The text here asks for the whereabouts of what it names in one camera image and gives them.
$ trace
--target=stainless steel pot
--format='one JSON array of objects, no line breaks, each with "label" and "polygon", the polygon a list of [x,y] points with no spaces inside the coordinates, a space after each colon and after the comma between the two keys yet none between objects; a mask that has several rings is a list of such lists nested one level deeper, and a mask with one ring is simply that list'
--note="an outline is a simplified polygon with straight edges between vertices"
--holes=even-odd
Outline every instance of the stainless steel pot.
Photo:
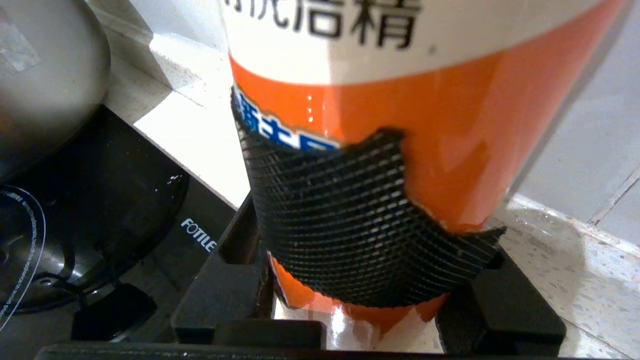
[{"label": "stainless steel pot", "polygon": [[83,0],[0,0],[0,183],[80,130],[106,93],[110,61]]}]

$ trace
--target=black mesh net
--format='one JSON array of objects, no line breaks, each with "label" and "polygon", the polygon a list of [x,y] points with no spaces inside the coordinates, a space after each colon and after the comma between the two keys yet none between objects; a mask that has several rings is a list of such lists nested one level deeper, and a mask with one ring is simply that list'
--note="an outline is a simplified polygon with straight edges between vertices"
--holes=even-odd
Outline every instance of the black mesh net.
[{"label": "black mesh net", "polygon": [[419,304],[474,278],[504,228],[452,234],[404,193],[403,133],[298,151],[250,131],[232,104],[260,233],[293,277],[369,307]]}]

